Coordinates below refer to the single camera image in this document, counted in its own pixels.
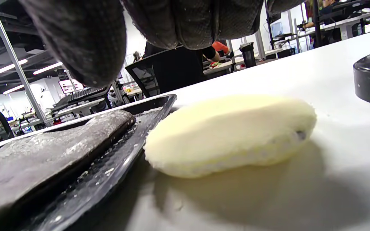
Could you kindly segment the person's right hand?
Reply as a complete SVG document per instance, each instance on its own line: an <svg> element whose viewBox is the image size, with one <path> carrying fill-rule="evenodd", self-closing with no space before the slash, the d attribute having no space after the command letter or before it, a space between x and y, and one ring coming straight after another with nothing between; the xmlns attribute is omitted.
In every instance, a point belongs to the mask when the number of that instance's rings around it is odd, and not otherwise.
<svg viewBox="0 0 370 231"><path fill-rule="evenodd" d="M162 49L202 51L216 40L253 35L263 4L271 14L302 0L21 0L53 57L83 85L111 83L126 56L126 11Z"/></svg>

